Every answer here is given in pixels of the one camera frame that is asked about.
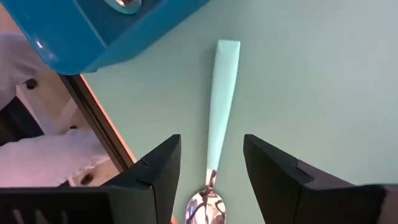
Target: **mint green spoon handle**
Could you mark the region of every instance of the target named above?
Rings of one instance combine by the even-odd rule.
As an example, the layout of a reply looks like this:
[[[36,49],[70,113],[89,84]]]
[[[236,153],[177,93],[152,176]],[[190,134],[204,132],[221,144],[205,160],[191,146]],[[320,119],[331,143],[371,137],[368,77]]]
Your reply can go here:
[[[211,87],[207,169],[217,171],[238,73],[241,43],[219,40]]]

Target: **blue container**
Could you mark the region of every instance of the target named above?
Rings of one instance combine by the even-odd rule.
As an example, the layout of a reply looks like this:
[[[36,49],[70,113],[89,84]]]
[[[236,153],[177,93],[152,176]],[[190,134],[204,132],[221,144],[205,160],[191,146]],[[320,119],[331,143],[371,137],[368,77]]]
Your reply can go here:
[[[122,14],[105,0],[0,0],[44,62],[75,75],[127,61],[209,0],[142,0]]]

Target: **white cloth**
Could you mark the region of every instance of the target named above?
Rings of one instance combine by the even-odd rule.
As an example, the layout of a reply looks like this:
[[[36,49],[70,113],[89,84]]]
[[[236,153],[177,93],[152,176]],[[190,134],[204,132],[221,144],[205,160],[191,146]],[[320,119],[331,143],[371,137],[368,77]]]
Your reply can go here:
[[[10,142],[0,147],[0,187],[56,187],[107,159],[93,131]]]
[[[16,85],[53,73],[23,35],[0,32],[0,110],[16,95]],[[0,187],[54,187],[109,159],[93,131],[69,130],[0,147]]]
[[[17,85],[49,73],[23,35],[0,32],[0,110],[15,97]]]

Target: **metal edge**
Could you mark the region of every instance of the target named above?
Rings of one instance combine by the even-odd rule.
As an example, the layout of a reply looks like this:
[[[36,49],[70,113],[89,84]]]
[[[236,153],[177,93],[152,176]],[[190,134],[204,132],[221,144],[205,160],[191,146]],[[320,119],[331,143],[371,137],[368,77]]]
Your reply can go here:
[[[122,172],[132,166],[131,157],[96,103],[81,75],[59,74],[59,77],[118,171]]]

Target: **table surface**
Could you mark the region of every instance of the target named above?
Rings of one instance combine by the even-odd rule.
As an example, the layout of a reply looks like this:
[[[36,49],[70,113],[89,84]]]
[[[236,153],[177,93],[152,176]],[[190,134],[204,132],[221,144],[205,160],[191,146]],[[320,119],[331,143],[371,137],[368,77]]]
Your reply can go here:
[[[214,0],[143,54],[85,78],[139,159],[174,133],[174,215],[204,186],[218,39],[241,41],[216,190],[228,223],[264,223],[249,183],[252,133],[354,184],[398,182],[397,1]]]

